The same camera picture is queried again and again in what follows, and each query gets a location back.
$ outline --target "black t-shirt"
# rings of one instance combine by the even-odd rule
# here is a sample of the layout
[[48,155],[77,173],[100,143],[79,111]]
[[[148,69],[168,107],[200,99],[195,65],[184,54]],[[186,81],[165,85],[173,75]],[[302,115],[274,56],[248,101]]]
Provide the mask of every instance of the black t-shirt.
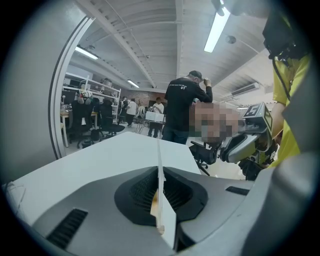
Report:
[[207,86],[205,93],[197,83],[187,78],[171,81],[164,98],[167,100],[165,125],[186,132],[189,131],[189,108],[194,98],[206,103],[213,100],[211,87]]

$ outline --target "yellow vest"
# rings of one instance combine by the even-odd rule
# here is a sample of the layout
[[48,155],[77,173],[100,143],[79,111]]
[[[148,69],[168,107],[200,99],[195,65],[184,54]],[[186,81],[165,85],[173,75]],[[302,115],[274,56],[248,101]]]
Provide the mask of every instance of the yellow vest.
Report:
[[[308,66],[310,61],[310,55],[306,55],[300,60],[298,59],[288,59],[287,64],[284,64],[282,61],[276,61],[276,67],[283,79],[283,82],[287,88],[287,90],[292,96],[295,91],[297,90],[300,82],[304,78],[305,74],[307,73]],[[273,70],[273,77],[274,77],[274,85],[273,85],[273,100],[285,104],[288,106],[290,101],[288,100],[283,85],[277,76],[276,72]],[[278,158],[274,161],[269,167],[275,167],[280,164],[284,159],[288,157],[292,157],[298,155],[300,153],[298,144],[296,139],[291,132],[291,129],[286,121],[283,124],[283,134],[281,145],[278,150]]]

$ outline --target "brick wall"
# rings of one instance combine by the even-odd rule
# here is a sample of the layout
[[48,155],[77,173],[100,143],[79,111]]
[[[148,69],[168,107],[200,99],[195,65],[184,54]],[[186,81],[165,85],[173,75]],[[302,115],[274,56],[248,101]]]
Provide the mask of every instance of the brick wall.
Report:
[[135,98],[135,103],[139,107],[140,106],[148,107],[149,101],[155,101],[157,97],[160,97],[162,102],[167,102],[165,100],[165,94],[161,92],[121,89],[121,97],[123,96],[126,96],[128,100]]

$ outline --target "black vent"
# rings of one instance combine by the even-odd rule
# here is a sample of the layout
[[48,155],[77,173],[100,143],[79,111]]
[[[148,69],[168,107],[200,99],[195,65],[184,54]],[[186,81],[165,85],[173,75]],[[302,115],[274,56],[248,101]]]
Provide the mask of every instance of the black vent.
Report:
[[134,184],[130,189],[130,196],[133,199],[133,203],[147,213],[151,211],[152,201],[158,189],[157,171],[152,172]]
[[188,185],[171,176],[165,175],[164,195],[174,211],[186,204],[193,197],[193,190]]
[[226,191],[229,191],[231,193],[235,193],[235,194],[239,194],[239,195],[243,195],[246,196],[249,193],[249,189],[245,189],[245,188],[240,188],[240,187],[235,187],[235,186],[230,186],[228,188],[226,188]]
[[73,209],[46,239],[61,249],[65,249],[87,215],[88,212],[84,210]]
[[238,95],[238,94],[243,94],[243,93],[245,93],[247,91],[251,91],[252,89],[257,89],[254,84],[249,85],[248,87],[239,89],[239,90],[237,90],[235,92],[232,92],[231,94],[232,94],[232,96],[235,96],[235,95]]

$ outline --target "ceiling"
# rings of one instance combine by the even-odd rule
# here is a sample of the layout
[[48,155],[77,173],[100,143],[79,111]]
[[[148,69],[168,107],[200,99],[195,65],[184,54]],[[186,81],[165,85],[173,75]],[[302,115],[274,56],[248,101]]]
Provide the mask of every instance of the ceiling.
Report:
[[[266,20],[231,15],[212,53],[204,51],[216,10],[210,0],[77,0],[95,20],[79,44],[87,60],[140,88],[166,90],[171,80],[199,70],[212,81],[214,100],[258,82],[272,92],[272,65],[262,31]],[[234,36],[236,43],[226,42]],[[75,53],[72,64],[85,68]],[[236,106],[243,101],[230,102]]]

